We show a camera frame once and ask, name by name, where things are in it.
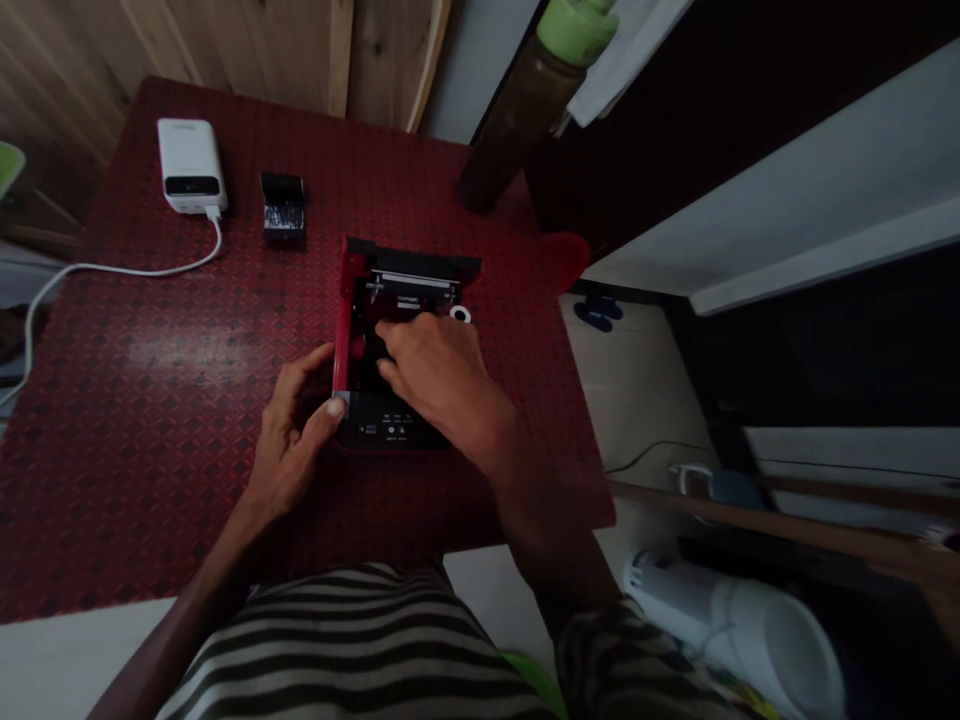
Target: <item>brown bottle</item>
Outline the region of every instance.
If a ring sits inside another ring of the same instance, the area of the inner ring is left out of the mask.
[[[551,0],[524,45],[454,190],[467,210],[493,209],[613,38],[613,0]]]

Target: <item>white charging cable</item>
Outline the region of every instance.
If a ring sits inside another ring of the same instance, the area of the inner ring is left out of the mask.
[[[182,272],[187,272],[189,270],[195,270],[201,265],[206,265],[208,262],[213,260],[217,253],[220,252],[220,247],[223,245],[223,233],[220,232],[220,208],[216,205],[208,205],[205,208],[207,212],[207,217],[210,219],[210,222],[213,223],[214,229],[217,231],[217,244],[214,245],[213,250],[206,257],[192,262],[189,265],[184,265],[183,267],[170,268],[169,270],[132,270],[130,268],[116,268],[111,267],[110,265],[96,265],[94,263],[76,263],[74,265],[67,265],[50,278],[47,281],[47,284],[40,288],[40,292],[36,294],[33,300],[30,301],[30,309],[27,311],[27,319],[23,324],[23,380],[17,383],[6,395],[0,399],[0,408],[10,402],[18,392],[23,389],[23,386],[27,384],[27,378],[30,377],[30,370],[33,369],[33,316],[37,312],[37,308],[40,306],[41,301],[46,296],[50,289],[56,285],[58,282],[63,280],[67,275],[77,270],[99,270],[101,272],[113,272],[119,273],[121,275],[136,275],[137,277],[166,277],[168,275],[177,275]]]

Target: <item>green bottle cap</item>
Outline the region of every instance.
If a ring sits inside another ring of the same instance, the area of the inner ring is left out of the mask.
[[[543,46],[564,62],[590,67],[617,32],[614,0],[550,0],[537,25]]]

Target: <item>patterned tablecloth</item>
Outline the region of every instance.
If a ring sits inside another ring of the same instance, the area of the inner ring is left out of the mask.
[[[522,178],[478,217],[453,198],[466,147],[151,78],[89,218],[85,259],[161,269],[209,252],[206,218],[163,199],[161,117],[213,124],[230,198],[224,249],[173,278],[67,280],[0,448],[0,622],[169,596],[189,579],[246,482],[281,363],[334,336],[345,234],[483,258],[465,304],[490,374],[558,487],[593,526],[613,522]],[[261,239],[261,170],[303,177],[305,252]],[[483,478],[457,453],[329,447],[263,572],[502,541]]]

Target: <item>person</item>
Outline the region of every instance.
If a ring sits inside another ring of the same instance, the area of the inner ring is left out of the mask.
[[[527,452],[476,329],[425,313],[383,321],[377,334],[393,358],[380,361],[383,378],[489,480],[510,552],[555,642],[569,716],[738,716],[621,594],[593,533]],[[304,382],[332,356],[327,344],[283,367],[249,482],[219,539],[90,718],[556,717],[442,566],[336,568],[250,594],[260,540],[303,497],[343,416],[333,398],[302,430],[293,424]]]

